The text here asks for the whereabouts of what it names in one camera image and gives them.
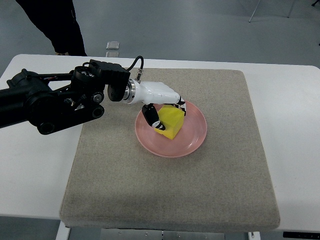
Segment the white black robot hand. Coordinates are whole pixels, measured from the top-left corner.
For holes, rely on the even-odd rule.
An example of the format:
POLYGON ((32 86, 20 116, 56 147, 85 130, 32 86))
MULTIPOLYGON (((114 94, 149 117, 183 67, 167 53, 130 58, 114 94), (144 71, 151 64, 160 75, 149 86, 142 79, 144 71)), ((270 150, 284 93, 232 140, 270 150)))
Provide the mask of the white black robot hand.
POLYGON ((166 84, 155 81, 138 82, 130 79, 122 102, 126 104, 143 103, 142 114, 146 122, 152 128, 161 131, 166 130, 166 126, 161 122, 154 104, 173 105, 183 112, 187 111, 186 102, 177 92, 166 84))

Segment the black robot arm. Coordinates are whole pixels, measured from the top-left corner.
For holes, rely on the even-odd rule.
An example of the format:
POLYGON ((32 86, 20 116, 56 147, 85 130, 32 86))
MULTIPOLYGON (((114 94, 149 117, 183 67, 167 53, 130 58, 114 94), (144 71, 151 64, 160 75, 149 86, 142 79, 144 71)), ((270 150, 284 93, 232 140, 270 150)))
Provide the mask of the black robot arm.
POLYGON ((112 102, 129 95, 130 70, 91 59, 69 73, 38 74, 22 69, 0 91, 0 126, 30 122, 49 135, 100 118, 104 91, 112 102))

